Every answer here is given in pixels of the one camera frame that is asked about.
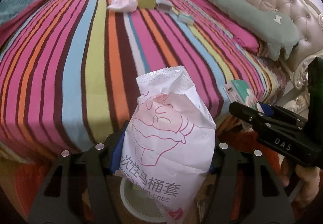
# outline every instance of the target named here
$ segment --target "red logo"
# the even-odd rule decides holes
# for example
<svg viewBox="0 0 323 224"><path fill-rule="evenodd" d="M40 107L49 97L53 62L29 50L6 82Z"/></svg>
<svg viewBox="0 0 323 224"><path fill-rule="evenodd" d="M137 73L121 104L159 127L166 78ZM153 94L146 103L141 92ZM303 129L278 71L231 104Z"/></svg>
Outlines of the red logo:
<svg viewBox="0 0 323 224"><path fill-rule="evenodd" d="M183 210L179 208L176 211L169 211L168 214L174 219L179 220L183 216Z"/></svg>

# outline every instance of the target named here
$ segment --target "metal screw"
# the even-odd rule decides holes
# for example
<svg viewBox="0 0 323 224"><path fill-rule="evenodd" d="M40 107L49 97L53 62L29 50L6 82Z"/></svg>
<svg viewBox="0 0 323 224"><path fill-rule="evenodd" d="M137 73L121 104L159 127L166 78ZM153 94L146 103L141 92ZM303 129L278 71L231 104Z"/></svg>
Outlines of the metal screw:
<svg viewBox="0 0 323 224"><path fill-rule="evenodd" d="M219 144L219 147L220 147L221 149L227 149L229 146L228 146L228 144L227 144L227 143L222 142L222 143L220 143L220 144Z"/></svg>
<svg viewBox="0 0 323 224"><path fill-rule="evenodd" d="M101 149L103 149L103 148L104 148L104 144L103 144L103 143L96 144L95 148L96 148L97 150L101 150Z"/></svg>
<svg viewBox="0 0 323 224"><path fill-rule="evenodd" d="M68 150L64 150L63 152L62 152L62 156L63 157L66 157L66 156L68 156L69 155L69 151Z"/></svg>
<svg viewBox="0 0 323 224"><path fill-rule="evenodd" d="M261 151L260 151L260 150L258 150L258 149L256 149L256 150L254 151L254 154L255 154L255 156L261 156L261 155L262 155Z"/></svg>

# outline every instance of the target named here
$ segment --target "crumpled package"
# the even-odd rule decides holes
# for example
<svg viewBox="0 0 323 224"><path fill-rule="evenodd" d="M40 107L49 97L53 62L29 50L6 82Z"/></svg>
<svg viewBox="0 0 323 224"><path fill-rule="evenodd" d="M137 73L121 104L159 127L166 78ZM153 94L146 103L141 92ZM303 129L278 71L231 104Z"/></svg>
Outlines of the crumpled package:
<svg viewBox="0 0 323 224"><path fill-rule="evenodd" d="M183 66L142 75L137 83L141 96L120 170L180 224L209 171L216 126Z"/></svg>
<svg viewBox="0 0 323 224"><path fill-rule="evenodd" d="M137 0L111 0L107 8L119 13L131 13L137 9L137 6Z"/></svg>

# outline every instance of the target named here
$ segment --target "striped mattress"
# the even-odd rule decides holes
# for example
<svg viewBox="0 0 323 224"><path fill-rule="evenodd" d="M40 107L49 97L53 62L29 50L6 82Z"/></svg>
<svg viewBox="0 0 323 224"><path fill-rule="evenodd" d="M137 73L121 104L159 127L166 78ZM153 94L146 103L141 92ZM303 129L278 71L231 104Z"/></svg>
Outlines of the striped mattress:
<svg viewBox="0 0 323 224"><path fill-rule="evenodd" d="M0 49L0 153L54 160L86 151L128 120L136 77L183 65L216 119L228 114L223 86L244 79L273 102L285 77L273 62L246 52L232 34L189 0L170 14L107 10L111 0L47 0ZM177 20L179 11L193 26Z"/></svg>

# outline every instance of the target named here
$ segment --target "white packet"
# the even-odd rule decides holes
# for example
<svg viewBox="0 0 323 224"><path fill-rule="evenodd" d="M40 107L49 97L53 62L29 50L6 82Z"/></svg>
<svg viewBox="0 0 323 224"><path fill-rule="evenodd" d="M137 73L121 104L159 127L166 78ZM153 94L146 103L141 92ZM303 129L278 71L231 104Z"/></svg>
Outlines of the white packet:
<svg viewBox="0 0 323 224"><path fill-rule="evenodd" d="M107 9L118 13L131 13L137 9L137 6L137 0L111 0Z"/></svg>
<svg viewBox="0 0 323 224"><path fill-rule="evenodd" d="M183 66L137 78L120 170L181 224L210 168L215 123Z"/></svg>

